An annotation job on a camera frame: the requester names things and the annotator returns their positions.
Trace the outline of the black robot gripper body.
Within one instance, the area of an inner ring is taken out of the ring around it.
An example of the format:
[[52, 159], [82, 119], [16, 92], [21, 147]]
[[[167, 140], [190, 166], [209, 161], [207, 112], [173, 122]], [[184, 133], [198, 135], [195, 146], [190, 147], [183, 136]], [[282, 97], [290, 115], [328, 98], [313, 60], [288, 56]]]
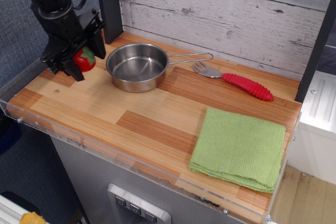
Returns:
[[39, 11], [39, 21], [48, 35], [48, 44], [41, 56], [53, 74], [62, 71], [62, 60], [73, 59], [96, 30], [102, 30], [104, 21], [96, 9], [77, 16], [72, 8], [64, 12]]

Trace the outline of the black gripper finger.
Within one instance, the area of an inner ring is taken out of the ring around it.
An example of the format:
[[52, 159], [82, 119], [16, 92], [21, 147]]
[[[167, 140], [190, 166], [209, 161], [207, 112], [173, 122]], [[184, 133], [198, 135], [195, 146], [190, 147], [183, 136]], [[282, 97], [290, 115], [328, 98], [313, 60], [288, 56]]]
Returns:
[[62, 71], [68, 75], [73, 77], [76, 81], [83, 81], [84, 76], [79, 69], [79, 67], [76, 65], [73, 59], [66, 59], [61, 61], [62, 64]]
[[92, 34], [92, 37], [88, 41], [88, 47], [96, 57], [100, 59], [105, 58], [106, 50], [101, 30], [98, 29]]

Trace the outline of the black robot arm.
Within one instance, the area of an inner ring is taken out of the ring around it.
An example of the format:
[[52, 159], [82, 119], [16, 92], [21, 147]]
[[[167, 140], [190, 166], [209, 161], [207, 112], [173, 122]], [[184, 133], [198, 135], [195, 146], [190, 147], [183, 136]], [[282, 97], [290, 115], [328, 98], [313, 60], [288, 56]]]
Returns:
[[104, 59], [106, 50], [102, 38], [104, 21], [100, 12], [92, 9], [81, 15], [76, 11], [86, 0], [31, 0], [31, 9], [48, 35], [48, 43], [40, 58], [53, 74], [59, 71], [84, 80], [96, 58]]

